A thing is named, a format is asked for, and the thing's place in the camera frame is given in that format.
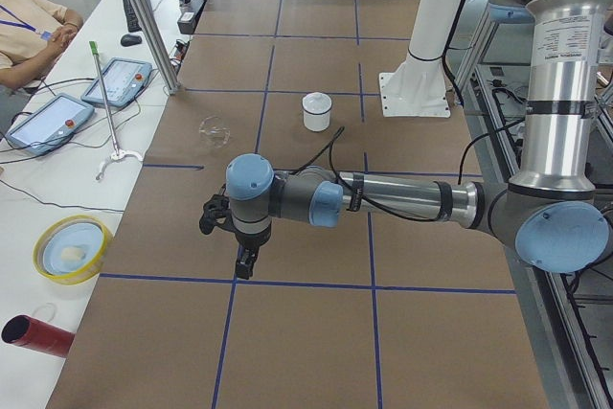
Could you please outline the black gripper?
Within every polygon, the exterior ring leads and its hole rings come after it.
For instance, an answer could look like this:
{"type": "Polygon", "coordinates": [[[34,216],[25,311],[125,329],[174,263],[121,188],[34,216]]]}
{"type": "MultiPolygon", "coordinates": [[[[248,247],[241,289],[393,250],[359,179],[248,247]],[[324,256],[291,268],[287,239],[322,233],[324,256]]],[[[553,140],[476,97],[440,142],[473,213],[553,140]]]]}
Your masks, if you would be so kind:
{"type": "Polygon", "coordinates": [[[235,231],[236,239],[240,244],[236,260],[236,276],[249,280],[254,275],[255,264],[258,260],[259,251],[271,237],[272,224],[257,233],[245,233],[235,231]]]}

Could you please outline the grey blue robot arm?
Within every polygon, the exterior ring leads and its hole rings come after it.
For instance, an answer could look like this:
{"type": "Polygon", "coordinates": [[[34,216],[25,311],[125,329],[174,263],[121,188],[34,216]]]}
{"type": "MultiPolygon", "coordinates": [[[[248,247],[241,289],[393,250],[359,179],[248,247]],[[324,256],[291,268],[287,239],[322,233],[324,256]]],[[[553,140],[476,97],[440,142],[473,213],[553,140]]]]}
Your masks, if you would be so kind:
{"type": "Polygon", "coordinates": [[[506,185],[450,185],[310,166],[276,171],[258,154],[226,171],[223,226],[240,245],[235,272],[251,277],[273,218],[333,227],[342,211],[414,222],[454,221],[489,234],[527,264],[570,273],[596,261],[609,226],[586,178],[602,26],[612,0],[490,0],[527,10],[534,39],[520,168],[506,185]]]}

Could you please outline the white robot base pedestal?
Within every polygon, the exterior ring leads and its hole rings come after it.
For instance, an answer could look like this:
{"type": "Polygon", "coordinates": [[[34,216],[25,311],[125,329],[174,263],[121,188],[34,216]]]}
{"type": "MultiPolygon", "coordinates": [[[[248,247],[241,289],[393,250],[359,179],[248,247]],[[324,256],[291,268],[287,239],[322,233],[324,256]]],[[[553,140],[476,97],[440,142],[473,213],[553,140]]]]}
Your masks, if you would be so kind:
{"type": "Polygon", "coordinates": [[[406,59],[379,75],[385,117],[448,118],[443,64],[463,0],[420,0],[406,59]]]}

